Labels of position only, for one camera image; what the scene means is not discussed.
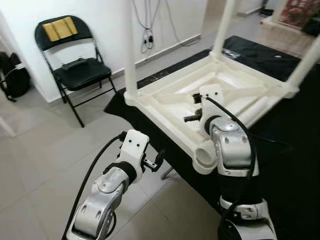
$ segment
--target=black cable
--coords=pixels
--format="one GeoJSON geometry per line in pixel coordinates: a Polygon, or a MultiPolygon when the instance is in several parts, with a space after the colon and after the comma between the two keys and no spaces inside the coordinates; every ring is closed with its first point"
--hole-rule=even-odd
{"type": "Polygon", "coordinates": [[[115,230],[116,224],[117,224],[117,216],[116,216],[116,213],[113,212],[113,224],[110,231],[106,234],[105,238],[109,237],[113,233],[113,231],[115,230]]]}
{"type": "Polygon", "coordinates": [[[262,141],[265,141],[267,143],[271,143],[271,144],[279,144],[279,145],[282,145],[282,146],[285,146],[285,149],[283,149],[282,151],[276,153],[275,155],[273,156],[269,156],[268,158],[265,158],[265,157],[262,157],[262,158],[259,158],[259,168],[262,169],[264,168],[265,166],[269,165],[270,163],[273,162],[273,160],[276,159],[276,157],[278,157],[279,155],[282,155],[282,154],[286,154],[286,153],[289,153],[291,151],[294,150],[294,147],[286,142],[283,142],[283,141],[278,141],[278,140],[273,140],[273,139],[269,139],[269,138],[266,138],[266,137],[263,137],[263,136],[260,136],[260,135],[255,135],[253,133],[250,133],[254,138],[256,139],[260,139],[262,141]]]}
{"type": "Polygon", "coordinates": [[[172,27],[172,29],[173,29],[175,39],[176,39],[176,41],[179,43],[179,45],[182,46],[182,47],[190,47],[190,46],[192,46],[192,45],[197,44],[198,42],[200,42],[201,39],[199,38],[197,41],[194,41],[194,42],[192,42],[192,43],[190,43],[190,44],[187,44],[187,45],[181,43],[181,40],[180,40],[180,38],[178,37],[178,34],[177,34],[177,30],[176,30],[174,21],[173,21],[173,19],[172,19],[172,13],[171,13],[171,9],[170,9],[168,0],[165,0],[165,5],[166,5],[166,8],[168,9],[169,21],[170,21],[171,27],[172,27]]]}
{"type": "Polygon", "coordinates": [[[73,203],[73,206],[72,206],[72,209],[71,209],[71,212],[70,212],[70,215],[69,215],[69,219],[68,219],[68,222],[65,226],[65,230],[64,230],[64,233],[62,235],[62,238],[61,240],[65,240],[67,239],[66,236],[67,236],[67,232],[68,232],[68,229],[70,227],[70,224],[72,222],[72,218],[74,217],[75,215],[75,212],[77,210],[77,206],[78,206],[78,203],[79,203],[79,200],[80,200],[80,197],[82,195],[82,192],[84,191],[84,188],[87,184],[87,181],[90,177],[90,174],[92,172],[92,170],[94,169],[97,161],[99,160],[99,158],[101,157],[101,155],[104,153],[104,151],[113,143],[115,142],[116,140],[118,139],[121,139],[121,138],[124,138],[124,135],[125,135],[125,132],[122,132],[120,133],[118,136],[115,136],[114,138],[112,138],[106,145],[104,145],[104,147],[99,151],[99,153],[97,154],[97,156],[94,158],[93,162],[91,163],[88,171],[86,172],[85,176],[84,176],[84,179],[81,183],[81,186],[79,188],[79,191],[75,197],[75,200],[74,200],[74,203],[73,203]]]}
{"type": "Polygon", "coordinates": [[[218,102],[216,102],[215,100],[213,100],[212,98],[210,98],[208,96],[205,97],[205,99],[207,99],[212,104],[216,105],[218,108],[220,108],[222,111],[224,111],[233,121],[235,121],[237,124],[239,124],[239,126],[243,129],[243,131],[245,132],[245,134],[248,137],[249,144],[250,144],[250,150],[251,150],[251,162],[250,162],[250,168],[249,168],[248,174],[246,176],[246,179],[247,179],[246,185],[244,186],[243,191],[242,191],[241,195],[237,198],[237,200],[235,200],[231,204],[231,206],[222,214],[221,220],[220,220],[220,225],[222,226],[224,224],[228,214],[231,211],[233,211],[235,209],[235,207],[238,205],[238,203],[241,200],[241,197],[244,194],[244,192],[245,192],[245,190],[246,190],[251,178],[253,177],[254,170],[255,170],[255,165],[256,165],[257,151],[256,151],[256,148],[254,146],[254,141],[253,141],[252,135],[249,133],[247,127],[235,115],[233,115],[231,112],[229,112],[226,108],[224,108],[218,102]]]}

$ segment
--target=black folding chair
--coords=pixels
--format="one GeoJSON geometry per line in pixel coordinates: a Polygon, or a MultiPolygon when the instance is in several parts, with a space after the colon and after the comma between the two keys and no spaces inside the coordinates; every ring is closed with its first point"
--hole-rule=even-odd
{"type": "Polygon", "coordinates": [[[55,80],[55,83],[60,91],[62,100],[64,103],[68,102],[74,115],[78,119],[81,127],[84,127],[84,123],[82,122],[81,118],[79,117],[76,107],[92,100],[95,99],[102,94],[105,94],[109,91],[114,90],[114,92],[117,92],[114,83],[112,82],[111,79],[111,70],[109,67],[104,65],[103,58],[99,52],[96,40],[92,36],[89,27],[87,24],[81,20],[80,18],[72,15],[65,15],[65,16],[60,16],[60,17],[55,17],[51,19],[44,20],[42,22],[39,22],[37,27],[35,28],[35,33],[34,33],[35,41],[36,44],[38,45],[46,63],[48,64],[48,67],[53,75],[53,78],[55,80]],[[71,17],[72,21],[77,29],[77,34],[59,39],[57,41],[50,41],[49,37],[47,36],[47,33],[43,27],[43,24],[51,23],[60,19],[64,19],[66,17],[71,17]],[[94,44],[94,49],[95,49],[95,58],[90,57],[90,58],[79,58],[75,61],[69,62],[67,64],[63,64],[60,68],[58,69],[53,69],[47,55],[45,54],[45,51],[53,48],[55,46],[65,44],[68,42],[72,41],[77,41],[77,40],[82,40],[82,39],[92,39],[92,42],[94,44]],[[80,102],[76,105],[73,105],[70,98],[65,92],[65,89],[70,90],[70,91],[78,91],[80,89],[83,89],[85,87],[88,87],[92,84],[98,83],[99,87],[102,87],[101,81],[104,79],[109,79],[112,88],[104,91],[90,99],[87,99],[83,102],[80,102]]]}

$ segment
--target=black tablecloth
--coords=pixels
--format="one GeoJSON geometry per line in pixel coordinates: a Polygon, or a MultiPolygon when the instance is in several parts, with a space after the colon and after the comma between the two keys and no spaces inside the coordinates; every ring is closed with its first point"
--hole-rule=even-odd
{"type": "MultiPolygon", "coordinates": [[[[240,54],[235,59],[269,76],[285,81],[300,59],[252,41],[233,36],[224,47],[240,54]]],[[[202,51],[186,60],[149,76],[138,83],[143,87],[205,56],[202,51]]],[[[285,142],[293,150],[277,143],[256,140],[260,165],[260,190],[279,240],[319,239],[319,69],[307,75],[300,92],[293,99],[283,99],[250,131],[256,135],[285,142]]],[[[150,137],[157,150],[166,149],[165,159],[217,211],[220,188],[216,171],[201,175],[192,167],[191,158],[137,108],[127,106],[122,89],[114,96],[105,112],[118,115],[150,137]]]]}

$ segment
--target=black backpack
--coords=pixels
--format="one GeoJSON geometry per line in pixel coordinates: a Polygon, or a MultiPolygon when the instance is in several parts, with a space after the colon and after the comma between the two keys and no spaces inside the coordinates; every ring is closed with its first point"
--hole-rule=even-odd
{"type": "Polygon", "coordinates": [[[0,52],[0,72],[3,79],[0,79],[0,88],[9,101],[16,102],[16,97],[24,95],[30,88],[30,75],[23,68],[16,68],[20,64],[17,54],[12,53],[10,57],[5,52],[0,52]]]}

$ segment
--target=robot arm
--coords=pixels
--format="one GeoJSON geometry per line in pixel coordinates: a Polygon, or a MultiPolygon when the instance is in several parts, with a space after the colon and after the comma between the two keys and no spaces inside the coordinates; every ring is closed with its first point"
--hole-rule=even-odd
{"type": "Polygon", "coordinates": [[[258,162],[255,160],[253,177],[247,185],[251,164],[251,149],[247,134],[228,117],[216,117],[210,121],[209,134],[214,142],[217,156],[217,170],[222,195],[219,204],[226,211],[246,189],[238,205],[220,225],[220,240],[276,240],[268,204],[258,191],[258,162]]]}
{"type": "Polygon", "coordinates": [[[145,167],[157,171],[163,163],[161,151],[155,162],[145,159],[149,137],[136,130],[125,136],[117,160],[92,184],[91,193],[77,208],[66,237],[68,240],[104,240],[123,194],[137,183],[145,167]]]}
{"type": "Polygon", "coordinates": [[[230,119],[233,115],[218,103],[224,102],[220,86],[212,84],[199,90],[200,93],[193,95],[193,98],[195,104],[201,103],[201,109],[194,116],[185,117],[184,121],[198,120],[200,133],[210,137],[214,143],[222,194],[219,199],[222,211],[219,240],[276,240],[268,204],[258,191],[257,159],[250,172],[255,157],[252,156],[254,146],[240,124],[230,119]]]}

